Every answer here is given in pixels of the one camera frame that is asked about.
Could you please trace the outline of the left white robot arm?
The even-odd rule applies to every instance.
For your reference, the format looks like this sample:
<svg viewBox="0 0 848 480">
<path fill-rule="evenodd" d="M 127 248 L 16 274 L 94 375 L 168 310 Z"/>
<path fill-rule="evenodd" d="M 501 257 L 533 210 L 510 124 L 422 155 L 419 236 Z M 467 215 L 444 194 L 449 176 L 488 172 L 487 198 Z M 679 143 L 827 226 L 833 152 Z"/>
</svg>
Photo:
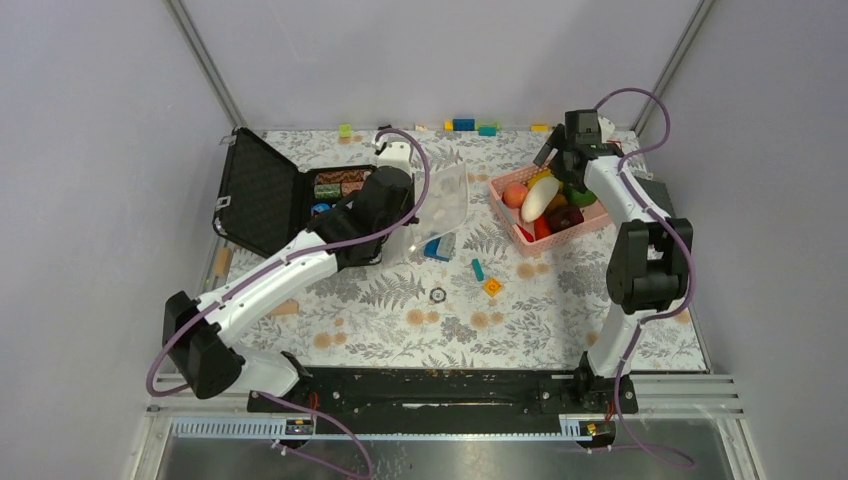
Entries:
<svg viewBox="0 0 848 480">
<path fill-rule="evenodd" d="M 414 217 L 411 174 L 376 168 L 363 187 L 319 214 L 293 240 L 248 274 L 192 300 L 168 299 L 165 355 L 184 389 L 205 400 L 227 391 L 271 394 L 288 411 L 309 401 L 310 385 L 294 357 L 240 345 L 243 333 L 306 287 L 346 268 L 380 262 L 391 232 Z"/>
</svg>

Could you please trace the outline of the clear zip top bag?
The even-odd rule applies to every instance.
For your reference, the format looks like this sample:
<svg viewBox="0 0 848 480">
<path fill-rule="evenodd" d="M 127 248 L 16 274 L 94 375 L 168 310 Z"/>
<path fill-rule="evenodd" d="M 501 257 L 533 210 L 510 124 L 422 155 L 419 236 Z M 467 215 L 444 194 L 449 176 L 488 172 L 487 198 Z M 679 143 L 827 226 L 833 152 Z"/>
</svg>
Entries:
<svg viewBox="0 0 848 480">
<path fill-rule="evenodd" d="M 424 203 L 416 213 L 419 222 L 403 229 L 404 248 L 412 253 L 433 239 L 461 226 L 468 212 L 469 186 L 464 163 L 440 168 L 430 174 Z"/>
</svg>

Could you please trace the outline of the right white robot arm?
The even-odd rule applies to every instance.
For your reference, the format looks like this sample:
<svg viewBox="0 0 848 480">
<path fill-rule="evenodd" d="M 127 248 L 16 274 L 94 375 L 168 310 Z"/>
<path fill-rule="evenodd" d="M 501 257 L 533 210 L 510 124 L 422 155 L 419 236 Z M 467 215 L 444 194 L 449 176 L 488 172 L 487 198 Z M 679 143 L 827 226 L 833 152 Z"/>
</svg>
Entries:
<svg viewBox="0 0 848 480">
<path fill-rule="evenodd" d="M 592 192 L 617 229 L 606 270 L 612 305 L 573 380 L 577 405 L 597 412 L 628 373 L 644 325 L 670 313 L 689 292 L 693 227 L 650 198 L 622 150 L 604 141 L 599 115 L 592 109 L 566 112 L 534 162 L 548 166 L 566 186 Z"/>
</svg>

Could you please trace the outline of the peach toy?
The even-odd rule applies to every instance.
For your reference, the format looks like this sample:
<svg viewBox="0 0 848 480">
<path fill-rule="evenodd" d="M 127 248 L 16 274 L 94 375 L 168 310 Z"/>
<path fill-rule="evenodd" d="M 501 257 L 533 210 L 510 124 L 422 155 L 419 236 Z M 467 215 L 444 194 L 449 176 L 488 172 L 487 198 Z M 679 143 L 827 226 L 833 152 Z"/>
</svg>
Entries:
<svg viewBox="0 0 848 480">
<path fill-rule="evenodd" d="M 528 187 L 520 182 L 510 182 L 502 193 L 503 204 L 511 209 L 520 209 L 529 193 Z"/>
</svg>

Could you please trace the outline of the white radish toy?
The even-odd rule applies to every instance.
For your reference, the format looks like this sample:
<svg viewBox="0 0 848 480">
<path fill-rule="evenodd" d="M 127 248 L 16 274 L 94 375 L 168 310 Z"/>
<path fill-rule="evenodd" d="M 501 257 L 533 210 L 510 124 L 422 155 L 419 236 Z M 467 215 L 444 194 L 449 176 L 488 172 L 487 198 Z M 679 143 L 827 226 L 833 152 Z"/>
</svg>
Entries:
<svg viewBox="0 0 848 480">
<path fill-rule="evenodd" d="M 559 193 L 560 182 L 551 176 L 537 180 L 529 189 L 522 203 L 520 216 L 526 222 L 534 222 L 545 211 L 550 202 Z"/>
</svg>

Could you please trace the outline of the dark red eggplant toy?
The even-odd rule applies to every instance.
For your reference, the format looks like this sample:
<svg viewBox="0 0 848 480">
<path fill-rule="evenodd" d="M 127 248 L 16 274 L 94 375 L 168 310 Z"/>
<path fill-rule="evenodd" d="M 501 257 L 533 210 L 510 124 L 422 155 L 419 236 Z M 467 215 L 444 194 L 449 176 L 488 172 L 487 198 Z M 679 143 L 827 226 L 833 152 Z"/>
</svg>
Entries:
<svg viewBox="0 0 848 480">
<path fill-rule="evenodd" d="M 546 219 L 552 233 L 559 233 L 585 221 L 582 211 L 573 205 L 564 205 L 552 209 L 546 215 Z"/>
</svg>

